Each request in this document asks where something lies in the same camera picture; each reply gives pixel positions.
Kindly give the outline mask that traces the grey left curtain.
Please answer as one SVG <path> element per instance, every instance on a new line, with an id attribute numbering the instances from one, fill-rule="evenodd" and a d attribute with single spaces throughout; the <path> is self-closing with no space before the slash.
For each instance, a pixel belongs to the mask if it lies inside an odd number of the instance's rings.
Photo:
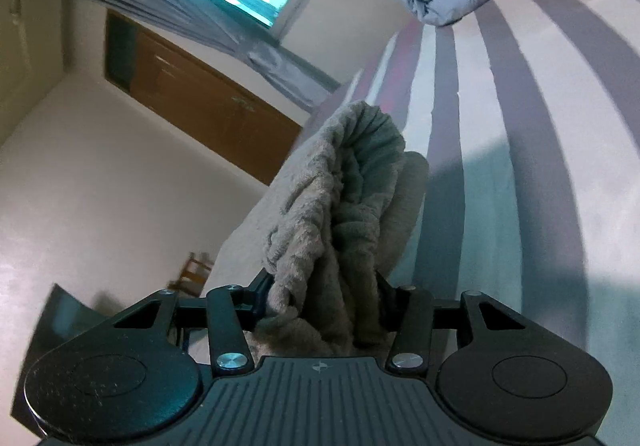
<path id="1" fill-rule="evenodd" d="M 333 78 L 281 47 L 265 28 L 242 18 L 221 0 L 96 1 L 244 63 L 307 111 L 338 88 Z"/>

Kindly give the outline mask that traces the grey pants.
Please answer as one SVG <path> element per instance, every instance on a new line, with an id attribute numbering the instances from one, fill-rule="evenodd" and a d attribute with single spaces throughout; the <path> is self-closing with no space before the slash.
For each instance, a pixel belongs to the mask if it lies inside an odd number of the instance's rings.
<path id="1" fill-rule="evenodd" d="M 250 335 L 256 356 L 384 348 L 378 278 L 408 243 L 427 169 L 390 116 L 366 102 L 337 110 L 286 160 L 234 251 L 243 273 L 273 279 Z"/>

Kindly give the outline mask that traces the striped pink grey bedsheet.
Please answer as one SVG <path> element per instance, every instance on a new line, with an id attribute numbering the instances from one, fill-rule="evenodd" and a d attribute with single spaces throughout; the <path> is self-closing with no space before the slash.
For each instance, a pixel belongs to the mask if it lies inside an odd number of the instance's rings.
<path id="1" fill-rule="evenodd" d="M 380 106 L 430 166 L 398 277 L 482 290 L 614 381 L 601 429 L 639 440 L 639 0 L 488 0 L 414 17 L 320 109 Z"/>

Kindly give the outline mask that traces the wooden chair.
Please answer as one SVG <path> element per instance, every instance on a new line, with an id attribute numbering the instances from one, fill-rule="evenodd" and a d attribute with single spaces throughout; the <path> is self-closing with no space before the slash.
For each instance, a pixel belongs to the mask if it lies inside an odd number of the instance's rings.
<path id="1" fill-rule="evenodd" d="M 207 252 L 191 253 L 182 266 L 176 280 L 167 284 L 167 289 L 182 296 L 199 297 L 212 272 L 214 261 Z"/>

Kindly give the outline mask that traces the brown wooden door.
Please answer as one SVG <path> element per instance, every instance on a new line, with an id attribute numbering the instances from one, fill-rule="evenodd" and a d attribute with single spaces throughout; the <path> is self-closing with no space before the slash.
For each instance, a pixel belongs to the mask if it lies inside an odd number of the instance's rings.
<path id="1" fill-rule="evenodd" d="M 302 130 L 231 78 L 113 10 L 105 20 L 104 76 L 265 185 Z"/>

